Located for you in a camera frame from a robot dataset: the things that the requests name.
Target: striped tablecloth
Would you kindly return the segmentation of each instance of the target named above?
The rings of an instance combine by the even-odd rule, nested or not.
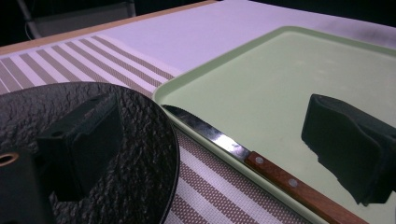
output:
[[[180,71],[94,35],[0,57],[0,93],[61,82],[108,82],[150,97]],[[232,167],[178,133],[180,177],[166,223],[305,223]]]

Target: knife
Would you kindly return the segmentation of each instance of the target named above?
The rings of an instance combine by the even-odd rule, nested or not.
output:
[[[162,107],[202,137],[229,152],[248,168],[262,175],[275,186],[286,192],[291,198],[329,223],[367,223],[346,210],[340,204],[332,201],[309,187],[303,181],[265,159],[264,156],[255,151],[249,151],[247,148],[236,143],[231,137],[192,113],[172,105],[162,105]]]

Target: black textured plate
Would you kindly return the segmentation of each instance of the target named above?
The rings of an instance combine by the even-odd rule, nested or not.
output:
[[[90,98],[115,92],[120,98],[124,139],[106,174],[79,202],[50,196],[57,223],[161,223],[178,179],[177,138],[168,117],[148,97],[105,83],[64,83],[0,96],[0,152],[38,150],[35,137]]]

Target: dark background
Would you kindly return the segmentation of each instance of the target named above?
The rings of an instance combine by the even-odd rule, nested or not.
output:
[[[99,7],[120,0],[25,0],[33,17]],[[136,14],[179,7],[202,0],[134,0]],[[254,0],[281,7],[371,21],[396,27],[396,0]],[[0,0],[0,46],[28,40],[16,0]]]

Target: knife handle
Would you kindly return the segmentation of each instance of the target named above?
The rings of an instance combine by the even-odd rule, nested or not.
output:
[[[367,223],[255,151],[245,163],[329,223]]]

